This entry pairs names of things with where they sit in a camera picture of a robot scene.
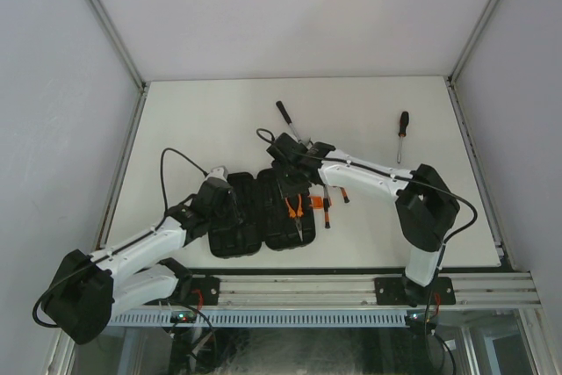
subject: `orange pliers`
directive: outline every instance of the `orange pliers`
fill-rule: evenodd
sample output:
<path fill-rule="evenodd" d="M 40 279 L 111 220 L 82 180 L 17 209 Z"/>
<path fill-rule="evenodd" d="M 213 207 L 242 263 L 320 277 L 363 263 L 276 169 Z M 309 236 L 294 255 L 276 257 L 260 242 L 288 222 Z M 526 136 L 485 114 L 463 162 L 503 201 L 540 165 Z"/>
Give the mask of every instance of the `orange pliers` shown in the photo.
<path fill-rule="evenodd" d="M 298 198 L 299 205 L 297 206 L 296 210 L 292 207 L 291 202 L 288 198 L 285 198 L 285 203 L 287 204 L 287 208 L 289 209 L 289 218 L 295 220 L 295 225 L 297 226 L 297 231 L 299 232 L 300 241 L 302 242 L 302 222 L 300 221 L 300 218 L 305 214 L 302 211 L 302 195 L 299 194 Z"/>

